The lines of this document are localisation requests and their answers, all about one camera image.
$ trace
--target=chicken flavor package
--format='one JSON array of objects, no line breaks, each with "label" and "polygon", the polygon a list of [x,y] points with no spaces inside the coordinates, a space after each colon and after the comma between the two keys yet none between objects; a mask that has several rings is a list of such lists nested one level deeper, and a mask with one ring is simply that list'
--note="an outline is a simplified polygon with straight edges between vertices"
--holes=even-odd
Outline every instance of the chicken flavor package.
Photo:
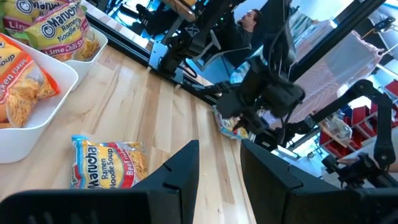
[{"label": "chicken flavor package", "polygon": [[79,2],[56,7],[13,37],[62,62],[88,60],[99,48]]},{"label": "chicken flavor package", "polygon": [[70,0],[0,0],[0,30],[23,31],[35,20]]},{"label": "chicken flavor package", "polygon": [[0,34],[0,128],[22,128],[39,100],[58,93],[55,80]]},{"label": "chicken flavor package", "polygon": [[73,189],[128,189],[148,176],[141,142],[89,142],[72,136],[75,163]]}]

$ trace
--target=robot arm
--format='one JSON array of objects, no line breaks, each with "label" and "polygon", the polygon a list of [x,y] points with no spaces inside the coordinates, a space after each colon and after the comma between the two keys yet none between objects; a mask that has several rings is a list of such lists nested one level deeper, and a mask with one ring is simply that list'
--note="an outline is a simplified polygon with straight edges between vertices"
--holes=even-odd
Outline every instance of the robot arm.
[{"label": "robot arm", "polygon": [[223,93],[218,101],[218,110],[224,118],[240,117],[235,128],[244,127],[254,134],[267,130],[269,125],[256,114],[259,108],[270,110],[277,118],[288,115],[304,99],[305,93],[297,85],[280,78],[289,71],[295,60],[295,47],[289,28],[290,0],[268,1],[267,30],[264,41],[263,58],[249,59],[250,71],[244,77],[239,88]]},{"label": "robot arm", "polygon": [[318,123],[330,113],[337,111],[360,96],[366,96],[377,104],[377,138],[374,145],[374,159],[379,164],[380,169],[385,170],[396,160],[391,141],[392,101],[387,95],[377,91],[370,81],[360,80],[356,82],[342,97],[312,115],[311,118],[315,123]]}]

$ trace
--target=black cable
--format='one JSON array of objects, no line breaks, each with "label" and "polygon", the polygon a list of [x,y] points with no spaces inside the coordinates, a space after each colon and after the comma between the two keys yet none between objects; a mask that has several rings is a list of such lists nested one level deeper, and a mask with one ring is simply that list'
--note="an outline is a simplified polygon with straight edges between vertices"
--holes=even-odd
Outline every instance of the black cable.
[{"label": "black cable", "polygon": [[296,106],[299,105],[298,103],[296,103],[293,108],[289,111],[289,113],[286,116],[286,119],[283,120],[282,118],[280,118],[280,122],[282,123],[282,137],[279,139],[279,144],[283,144],[284,140],[285,140],[285,135],[286,135],[286,124],[289,122],[290,117],[293,114],[294,109],[296,109]]},{"label": "black cable", "polygon": [[[283,18],[285,18],[285,6],[284,6],[284,8],[283,8],[283,10],[282,10],[282,13],[283,13],[283,15],[282,15]],[[268,61],[269,73],[270,73],[271,75],[272,75],[272,70],[271,70],[270,64],[271,64],[272,51],[274,50],[275,44],[276,44],[276,42],[278,41],[279,36],[281,35],[281,33],[283,32],[283,30],[285,29],[285,26],[286,26],[288,23],[289,23],[289,20],[286,19],[286,20],[284,21],[284,25],[282,26],[282,28],[280,29],[280,31],[278,31],[277,35],[275,36],[275,38],[274,38],[274,40],[272,41],[271,46],[270,46],[270,48],[269,48],[269,54],[268,54],[268,59],[267,59],[267,61]]]},{"label": "black cable", "polygon": [[188,67],[188,68],[193,72],[193,74],[191,74],[190,72],[188,72],[188,75],[189,75],[189,76],[191,76],[192,78],[198,78],[198,74],[194,71],[194,69],[191,67],[191,65],[188,64],[186,58],[182,61],[182,63],[183,63],[186,67]]}]

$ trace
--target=white bowl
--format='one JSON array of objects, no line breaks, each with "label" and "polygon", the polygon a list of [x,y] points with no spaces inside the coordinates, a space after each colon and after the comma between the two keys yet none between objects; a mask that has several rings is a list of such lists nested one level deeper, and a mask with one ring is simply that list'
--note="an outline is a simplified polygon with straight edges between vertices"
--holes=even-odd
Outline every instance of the white bowl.
[{"label": "white bowl", "polygon": [[24,128],[0,129],[0,163],[10,163],[25,158],[49,122],[76,85],[78,75],[65,65],[24,44],[19,45],[28,52],[35,62],[44,68],[58,83],[60,94],[38,102]]},{"label": "white bowl", "polygon": [[77,75],[79,76],[77,84],[75,85],[75,87],[73,87],[72,91],[75,91],[76,88],[80,85],[80,82],[84,79],[84,77],[86,77],[86,75],[90,71],[91,66],[94,64],[94,62],[100,56],[101,52],[105,49],[105,46],[108,43],[108,38],[106,38],[103,33],[101,33],[100,31],[98,31],[97,29],[95,29],[93,27],[91,29],[93,30],[93,33],[99,42],[99,51],[97,52],[97,54],[89,62],[81,62],[81,61],[77,61],[77,60],[67,60],[65,62],[65,64],[67,64],[67,65],[71,66],[73,69],[75,69],[75,71],[77,72]]}]

